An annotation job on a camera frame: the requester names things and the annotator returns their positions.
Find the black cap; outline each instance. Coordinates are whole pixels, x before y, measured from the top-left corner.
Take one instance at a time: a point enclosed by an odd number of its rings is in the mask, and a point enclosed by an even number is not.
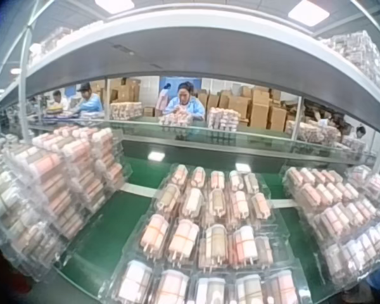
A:
[[[82,92],[82,91],[89,91],[91,90],[91,86],[90,86],[90,83],[86,82],[84,84],[81,84],[80,85],[80,89],[77,90],[78,92]]]

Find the green conveyor belt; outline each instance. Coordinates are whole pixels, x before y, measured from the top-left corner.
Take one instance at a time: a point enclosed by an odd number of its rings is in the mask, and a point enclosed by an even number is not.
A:
[[[129,182],[140,186],[157,188],[170,171],[172,163],[167,159],[158,163],[142,157],[126,157],[133,174]],[[217,163],[210,168],[217,169]],[[263,173],[270,187],[273,199],[285,198],[281,178],[277,173]],[[121,256],[122,248],[139,218],[146,212],[150,198],[135,194],[117,192],[90,220],[70,245],[72,253],[62,272],[82,289],[97,296],[98,291],[110,279]],[[295,208],[285,208],[281,214],[290,232],[290,244],[296,258],[299,258],[312,293],[314,303],[327,298],[334,291],[330,284],[321,279],[313,250],[316,243],[303,230]]]

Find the white shelf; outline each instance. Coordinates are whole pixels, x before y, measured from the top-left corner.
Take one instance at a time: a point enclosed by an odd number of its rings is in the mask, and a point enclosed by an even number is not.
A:
[[[380,89],[342,56],[284,25],[216,9],[151,11],[106,23],[30,68],[26,90],[32,96],[104,76],[163,73],[266,84],[380,131]],[[1,102],[16,98],[17,87]]]

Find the white strip on conveyor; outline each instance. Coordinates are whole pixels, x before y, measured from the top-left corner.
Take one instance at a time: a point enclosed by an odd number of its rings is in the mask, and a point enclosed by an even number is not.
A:
[[[154,188],[138,186],[130,184],[129,182],[126,182],[120,190],[136,195],[145,196],[147,198],[152,198],[156,193],[156,189]],[[289,208],[297,206],[296,202],[293,199],[272,199],[271,202],[274,208]]]

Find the blue work uniform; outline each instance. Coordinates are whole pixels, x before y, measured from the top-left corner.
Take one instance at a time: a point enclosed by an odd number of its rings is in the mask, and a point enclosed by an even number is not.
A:
[[[163,114],[166,115],[173,112],[173,110],[176,109],[177,106],[183,105],[180,104],[180,99],[178,97],[175,97],[169,102],[169,104],[165,108],[165,111],[163,111]],[[185,107],[186,111],[190,113],[193,116],[193,118],[204,120],[205,109],[200,100],[198,100],[194,96],[191,96],[189,102],[187,103],[187,105],[185,105]]]
[[[83,101],[80,104],[79,111],[86,111],[86,112],[103,111],[103,106],[101,105],[100,97],[95,93],[91,93],[89,100]]]

